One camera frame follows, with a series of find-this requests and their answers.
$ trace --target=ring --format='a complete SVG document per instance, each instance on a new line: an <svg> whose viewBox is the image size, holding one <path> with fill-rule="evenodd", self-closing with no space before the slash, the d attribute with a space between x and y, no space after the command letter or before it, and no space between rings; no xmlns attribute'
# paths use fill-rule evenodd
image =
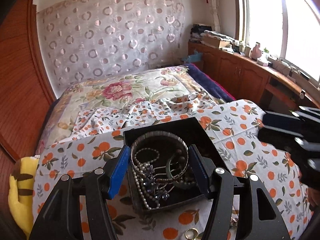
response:
<svg viewBox="0 0 320 240"><path fill-rule="evenodd" d="M184 232L184 237L188 240L195 240L198 236L199 236L199 232L195 228L189 228Z"/></svg>

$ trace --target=black box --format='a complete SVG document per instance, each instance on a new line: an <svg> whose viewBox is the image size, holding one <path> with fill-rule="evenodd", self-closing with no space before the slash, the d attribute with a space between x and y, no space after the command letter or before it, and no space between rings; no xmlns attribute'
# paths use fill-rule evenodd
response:
<svg viewBox="0 0 320 240"><path fill-rule="evenodd" d="M127 130L124 132L124 144L131 147L132 143L139 136L149 131L159 130L171 132L179 136L187 144L188 147L191 144L195 144L201 156L212 159L217 167L223 167L227 169L212 141L195 117ZM145 208L145 205L143 204L140 194L137 190L132 174L132 167L130 165L128 167L127 176L129 181L130 194L133 202L133 208L137 214L151 214L169 209L171 210L173 208L189 204L196 200L204 199L204 195L200 193L198 187L193 187L188 190L182 190L175 187L170 192L170 197L166 201L166 206L160 207L159 209L148 210Z"/></svg>

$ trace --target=wooden desk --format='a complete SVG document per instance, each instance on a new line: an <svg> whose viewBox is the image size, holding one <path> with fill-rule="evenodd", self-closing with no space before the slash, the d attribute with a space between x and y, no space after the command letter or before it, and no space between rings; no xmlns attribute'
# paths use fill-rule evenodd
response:
<svg viewBox="0 0 320 240"><path fill-rule="evenodd" d="M303 100L299 98L302 88L296 83L270 67L258 65L251 58L189 42L188 54L193 54L195 49L203 53L203 71L236 99L248 99L260 105L267 91L291 110L295 110L299 105L320 108L320 103L308 93ZM277 82L292 91L292 96L283 93L279 86L276 86Z"/></svg>

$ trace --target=window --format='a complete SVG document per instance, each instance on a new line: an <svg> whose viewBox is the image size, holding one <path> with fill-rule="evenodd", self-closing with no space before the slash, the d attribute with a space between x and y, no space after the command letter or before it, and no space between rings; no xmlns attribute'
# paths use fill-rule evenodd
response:
<svg viewBox="0 0 320 240"><path fill-rule="evenodd" d="M249 0L249 45L256 42L280 57L282 45L281 0Z"/></svg>
<svg viewBox="0 0 320 240"><path fill-rule="evenodd" d="M313 83L320 82L316 52L320 24L309 4L305 0L246 1L248 24L242 39L252 48L260 42L262 49L285 58L315 79Z"/></svg>

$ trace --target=pink vase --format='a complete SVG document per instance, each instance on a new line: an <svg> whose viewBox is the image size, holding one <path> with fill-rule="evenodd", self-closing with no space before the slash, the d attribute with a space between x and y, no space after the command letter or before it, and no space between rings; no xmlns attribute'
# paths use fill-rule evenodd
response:
<svg viewBox="0 0 320 240"><path fill-rule="evenodd" d="M252 49L251 58L257 60L262 56L262 50L260 49L260 43L256 42L256 46Z"/></svg>

